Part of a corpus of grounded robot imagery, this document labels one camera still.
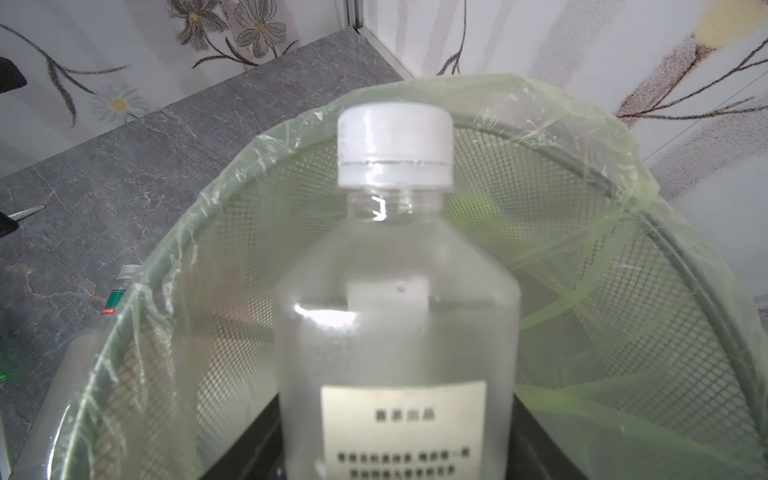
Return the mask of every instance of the black object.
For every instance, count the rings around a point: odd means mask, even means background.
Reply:
[[[16,65],[7,58],[0,57],[0,94],[21,88],[27,84],[27,79]]]
[[[512,408],[508,480],[586,480],[518,397]],[[201,480],[286,480],[277,397]]]
[[[16,230],[18,230],[18,222],[0,212],[0,237],[5,237]]]

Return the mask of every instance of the bottle neck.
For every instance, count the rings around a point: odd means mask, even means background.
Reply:
[[[440,190],[354,190],[346,198],[346,216],[372,222],[437,217],[442,210],[442,197]]]

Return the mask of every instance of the daisy pattern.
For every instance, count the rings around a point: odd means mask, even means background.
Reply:
[[[219,0],[168,0],[170,16],[184,19],[184,30],[176,36],[182,45],[191,44],[195,50],[207,50],[207,31],[224,31],[227,24],[214,8]]]
[[[286,24],[271,21],[276,13],[274,0],[242,0],[238,3],[234,16],[245,30],[237,36],[237,44],[241,47],[253,45],[253,55],[262,58],[270,48],[283,43]]]
[[[149,104],[136,94],[135,88],[125,86],[109,87],[96,94],[91,106],[93,113],[98,115],[98,120],[108,123],[121,121],[126,124],[143,117],[150,110]]]

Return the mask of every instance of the scissors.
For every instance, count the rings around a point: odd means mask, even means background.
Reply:
[[[15,214],[5,215],[0,212],[0,237],[5,237],[9,233],[13,233],[18,230],[18,221],[34,215],[40,210],[44,209],[45,205],[38,205],[37,207],[28,208],[16,212]]]

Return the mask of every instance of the metal mesh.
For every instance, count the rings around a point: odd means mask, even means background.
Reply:
[[[504,131],[455,139],[444,214],[520,281],[518,394],[574,462],[595,478],[765,478],[742,359],[713,328],[728,319],[704,311],[648,215]],[[211,200],[122,313],[60,478],[205,472],[276,393],[272,287],[345,210],[335,138]]]

